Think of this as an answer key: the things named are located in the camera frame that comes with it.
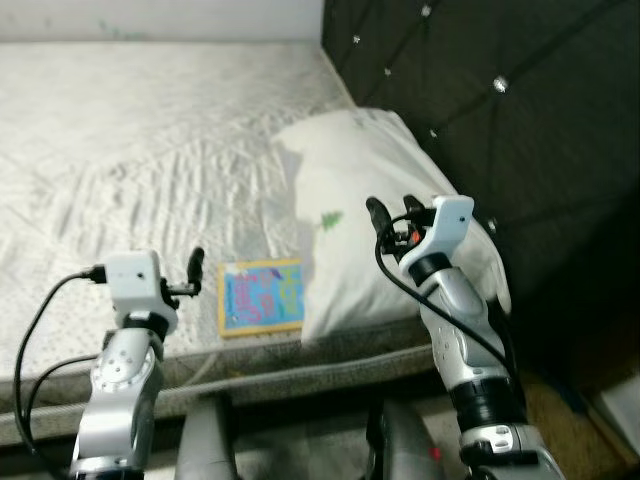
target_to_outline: white pillow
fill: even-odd
[[[336,111],[285,128],[272,142],[295,192],[305,272],[303,340],[416,315],[415,300],[376,264],[365,201],[377,197],[395,217],[405,213],[407,194],[428,206],[432,196],[456,191],[400,117]],[[487,300],[497,297],[511,310],[502,261],[475,220],[452,260]]]

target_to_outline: book cover illustration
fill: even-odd
[[[302,327],[300,260],[228,263],[219,268],[218,331],[222,337]]]

